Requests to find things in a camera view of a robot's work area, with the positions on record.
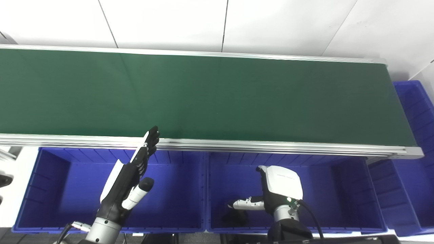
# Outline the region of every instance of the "white wall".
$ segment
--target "white wall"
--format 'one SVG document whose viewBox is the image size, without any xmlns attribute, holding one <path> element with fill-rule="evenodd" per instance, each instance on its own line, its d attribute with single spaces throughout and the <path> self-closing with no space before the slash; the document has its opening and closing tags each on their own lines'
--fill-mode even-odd
<svg viewBox="0 0 434 244">
<path fill-rule="evenodd" d="M 411 77 L 411 79 L 420 80 L 431 101 L 434 102 L 434 62 L 430 63 L 414 77 Z"/>
</svg>

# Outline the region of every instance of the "blue crate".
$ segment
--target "blue crate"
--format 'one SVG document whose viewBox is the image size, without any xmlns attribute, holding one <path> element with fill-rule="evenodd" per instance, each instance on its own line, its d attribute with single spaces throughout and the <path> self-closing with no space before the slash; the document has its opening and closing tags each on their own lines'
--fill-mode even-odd
<svg viewBox="0 0 434 244">
<path fill-rule="evenodd" d="M 114 163 L 134 151 L 40 148 L 13 232 L 60 233 L 65 224 L 92 224 Z M 206 153 L 157 151 L 145 176 L 153 189 L 132 210 L 123 233 L 204 231 Z"/>
<path fill-rule="evenodd" d="M 398 236 L 434 233 L 434 108 L 419 81 L 395 82 L 414 137 L 425 157 L 369 166 L 387 226 Z"/>
<path fill-rule="evenodd" d="M 304 200 L 325 233 L 386 231 L 364 158 L 324 155 L 210 153 L 207 183 L 207 230 L 214 233 L 266 233 L 273 217 L 248 211 L 245 227 L 222 221 L 230 199 L 261 195 L 258 165 L 279 165 L 298 173 Z M 301 222 L 316 232 L 311 216 L 301 209 Z"/>
</svg>

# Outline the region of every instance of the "cable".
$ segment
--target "cable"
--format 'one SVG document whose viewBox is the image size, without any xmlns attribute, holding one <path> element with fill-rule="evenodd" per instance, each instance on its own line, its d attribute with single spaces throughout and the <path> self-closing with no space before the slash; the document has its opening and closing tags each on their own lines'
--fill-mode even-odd
<svg viewBox="0 0 434 244">
<path fill-rule="evenodd" d="M 128 244 L 128 242 L 127 242 L 127 234 L 125 234 L 124 233 L 124 242 L 123 242 L 124 244 Z"/>
<path fill-rule="evenodd" d="M 59 238 L 57 239 L 57 243 L 56 244 L 60 244 L 63 239 L 65 238 L 66 234 L 68 233 L 68 231 L 72 228 L 72 223 L 66 224 L 65 228 L 63 228 L 62 232 L 60 233 Z"/>
<path fill-rule="evenodd" d="M 316 228 L 318 229 L 319 237 L 321 239 L 324 239 L 324 235 L 322 234 L 322 230 L 321 230 L 321 227 L 319 225 L 318 219 L 316 219 L 316 216 L 313 213 L 312 209 L 310 209 L 309 205 L 303 200 L 297 200 L 297 203 L 299 203 L 301 206 L 303 206 L 310 213 L 310 215 L 312 216 L 313 222 L 315 222 Z"/>
</svg>

